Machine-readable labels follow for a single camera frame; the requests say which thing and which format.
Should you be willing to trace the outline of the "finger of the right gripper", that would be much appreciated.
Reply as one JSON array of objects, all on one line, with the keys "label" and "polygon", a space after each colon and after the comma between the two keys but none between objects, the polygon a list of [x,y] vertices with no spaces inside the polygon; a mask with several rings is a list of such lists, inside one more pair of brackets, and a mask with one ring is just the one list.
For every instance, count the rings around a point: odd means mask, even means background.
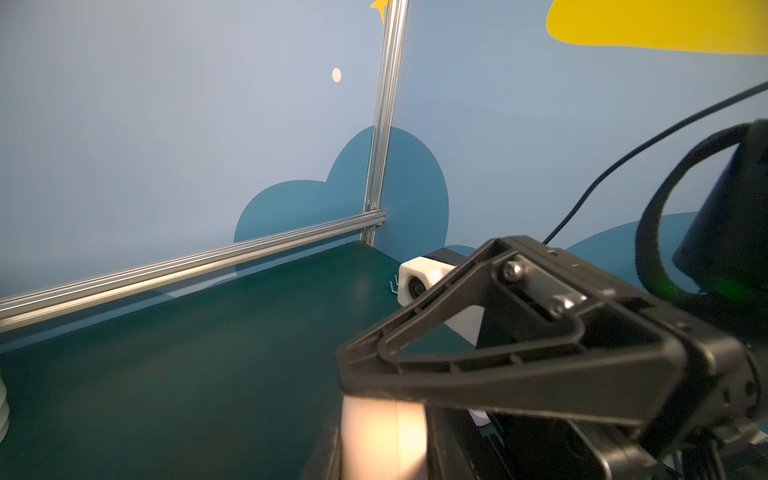
[{"label": "finger of the right gripper", "polygon": [[[357,397],[643,426],[689,365],[683,343],[639,313],[652,303],[564,250],[527,236],[493,239],[341,346],[340,387]],[[513,341],[463,353],[405,353],[470,306],[509,322]]]}]

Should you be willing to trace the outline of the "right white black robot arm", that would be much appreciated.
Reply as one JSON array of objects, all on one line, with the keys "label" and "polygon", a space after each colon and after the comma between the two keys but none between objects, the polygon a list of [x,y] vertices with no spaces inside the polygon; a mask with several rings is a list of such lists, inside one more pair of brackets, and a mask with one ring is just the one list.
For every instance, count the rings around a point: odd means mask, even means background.
[{"label": "right white black robot arm", "polygon": [[431,479],[723,479],[767,417],[765,121],[680,161],[635,268],[490,240],[343,345],[340,387],[425,407]]}]

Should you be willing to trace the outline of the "pink earbud charging case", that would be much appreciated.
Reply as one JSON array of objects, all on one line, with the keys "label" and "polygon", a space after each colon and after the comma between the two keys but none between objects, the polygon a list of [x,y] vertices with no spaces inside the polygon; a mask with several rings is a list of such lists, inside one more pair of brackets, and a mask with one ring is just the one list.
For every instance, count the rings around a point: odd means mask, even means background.
[{"label": "pink earbud charging case", "polygon": [[346,396],[341,412],[343,479],[426,479],[428,426],[422,404]]}]

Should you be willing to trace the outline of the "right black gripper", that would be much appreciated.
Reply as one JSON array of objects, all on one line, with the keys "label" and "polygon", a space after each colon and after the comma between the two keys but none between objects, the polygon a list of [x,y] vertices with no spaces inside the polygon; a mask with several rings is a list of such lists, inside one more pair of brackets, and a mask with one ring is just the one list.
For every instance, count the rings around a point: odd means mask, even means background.
[{"label": "right black gripper", "polygon": [[744,361],[719,377],[686,379],[682,393],[633,439],[622,427],[463,410],[431,411],[434,479],[764,479],[767,313],[697,308],[743,341]]}]

